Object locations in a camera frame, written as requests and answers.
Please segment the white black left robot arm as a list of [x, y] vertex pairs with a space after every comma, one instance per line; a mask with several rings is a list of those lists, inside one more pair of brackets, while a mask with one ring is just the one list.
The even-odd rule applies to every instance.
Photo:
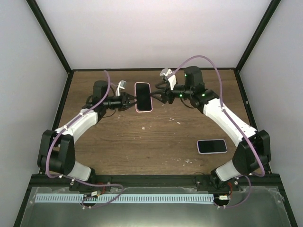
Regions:
[[96, 125], [107, 110], [124, 111], [134, 106], [133, 95], [122, 92], [126, 81], [121, 80], [115, 94], [108, 93], [113, 88], [107, 81], [98, 80], [94, 83], [90, 95], [80, 112], [64, 126], [52, 131], [46, 130], [41, 139], [37, 165], [45, 170], [79, 179], [80, 185], [86, 191], [92, 191], [97, 180], [91, 176], [92, 168], [76, 161], [75, 142], [92, 126]]

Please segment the black phone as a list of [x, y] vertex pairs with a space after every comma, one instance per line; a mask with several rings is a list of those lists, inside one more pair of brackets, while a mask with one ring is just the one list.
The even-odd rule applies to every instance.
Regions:
[[223, 154], [228, 151], [226, 142], [223, 139], [198, 140], [196, 144], [198, 153], [201, 155]]

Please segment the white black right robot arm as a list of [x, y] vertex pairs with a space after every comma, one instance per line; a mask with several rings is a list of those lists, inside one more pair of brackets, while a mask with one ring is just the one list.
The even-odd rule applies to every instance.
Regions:
[[270, 162], [270, 137], [265, 130], [258, 131], [234, 114], [224, 103], [222, 95], [207, 89], [201, 70], [197, 66], [184, 69], [184, 84], [178, 84], [175, 72], [165, 68], [160, 72], [162, 82], [151, 93], [162, 103], [172, 104], [175, 98], [188, 99], [193, 108], [213, 120], [232, 140], [236, 151], [232, 159], [211, 171], [210, 184], [222, 190], [232, 178], [254, 174]]

